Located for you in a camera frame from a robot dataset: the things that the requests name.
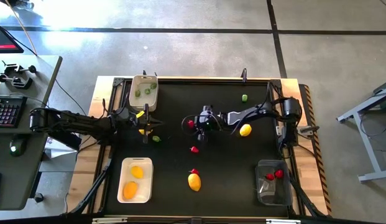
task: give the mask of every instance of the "clear plastic container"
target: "clear plastic container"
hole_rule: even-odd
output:
[[[156,88],[151,89],[151,84],[155,83]],[[132,80],[131,92],[129,93],[129,104],[136,111],[144,109],[144,105],[149,105],[149,111],[155,111],[158,97],[158,78],[155,75],[135,75]],[[145,94],[145,90],[150,89],[150,94]],[[136,91],[140,90],[140,96],[136,96]]]
[[[131,168],[139,166],[143,169],[143,178],[136,179],[131,174]],[[151,188],[153,182],[153,162],[150,158],[125,158],[122,161],[121,176],[119,177],[119,186],[117,199],[120,203],[146,203],[151,198]],[[132,199],[125,199],[123,190],[126,183],[134,181],[137,183],[137,191]]]
[[[283,178],[266,179],[266,174],[274,174],[277,170],[283,170]],[[263,159],[258,162],[255,173],[259,202],[265,205],[288,206],[292,204],[290,176],[285,161]]]

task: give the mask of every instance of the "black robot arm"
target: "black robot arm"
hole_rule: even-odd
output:
[[[36,108],[30,112],[32,131],[48,133],[49,136],[74,149],[78,149],[81,142],[74,133],[90,135],[99,144],[109,145],[119,128],[135,127],[144,130],[143,142],[147,143],[148,132],[161,124],[161,121],[151,118],[148,105],[145,105],[140,113],[133,113],[124,107],[104,118],[94,118],[53,108]]]
[[[281,105],[282,114],[275,108],[278,104]],[[271,102],[266,101],[263,104],[255,105],[240,112],[232,111],[215,114],[212,110],[212,106],[204,106],[202,112],[199,115],[194,116],[194,121],[189,121],[187,125],[194,130],[193,134],[198,135],[198,140],[203,141],[205,140],[208,131],[232,129],[231,134],[234,134],[236,129],[240,128],[243,123],[249,123],[260,118],[269,117],[285,123],[283,139],[294,146],[297,144],[298,139],[296,126],[301,116],[302,110],[299,100],[292,97],[283,97]]]

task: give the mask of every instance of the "concrete floor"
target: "concrete floor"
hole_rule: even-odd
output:
[[[386,6],[378,0],[272,2],[279,29],[386,30]],[[270,29],[266,0],[35,3],[34,12],[19,11],[27,26]],[[18,26],[1,4],[0,24]],[[271,34],[29,33],[39,54],[63,56],[58,81],[86,111],[98,75],[144,69],[160,76],[236,77],[246,67],[250,77],[280,77]],[[22,32],[12,34],[28,44]],[[386,179],[359,183],[357,175],[373,171],[369,158],[357,128],[335,120],[386,81],[386,36],[281,35],[280,43],[288,78],[311,88],[334,217],[386,223]],[[80,110],[65,99],[55,85],[51,105]],[[44,174],[39,190],[51,186],[45,203],[31,200],[19,212],[0,212],[0,219],[62,213],[71,175]]]

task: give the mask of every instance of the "red fruit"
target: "red fruit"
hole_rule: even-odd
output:
[[[274,180],[274,175],[273,174],[266,174],[266,179],[267,180]]]
[[[197,174],[197,175],[200,174],[200,173],[198,172],[198,170],[196,170],[196,169],[192,169],[192,170],[190,170],[189,172],[191,172],[192,174]]]
[[[284,176],[284,171],[283,170],[277,170],[277,171],[275,171],[274,175],[276,176],[276,178],[281,179]]]
[[[199,150],[195,146],[191,147],[190,149],[191,149],[192,153],[198,153],[199,152]]]
[[[194,128],[194,121],[188,120],[188,121],[187,121],[187,126],[188,126],[189,128],[191,128],[191,129],[193,129],[193,128]]]

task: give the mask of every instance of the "yellow fruit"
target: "yellow fruit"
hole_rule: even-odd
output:
[[[190,174],[188,176],[188,185],[194,191],[199,191],[201,188],[201,179],[197,174]]]
[[[128,182],[124,186],[124,198],[125,199],[132,199],[135,197],[135,194],[137,192],[137,183],[136,182]]]
[[[138,179],[143,178],[143,169],[139,166],[132,166],[131,174]]]
[[[139,129],[139,132],[140,132],[141,134],[144,134],[144,129]]]
[[[249,124],[244,124],[240,129],[240,135],[242,137],[246,137],[250,134],[251,131],[252,131],[251,126]]]

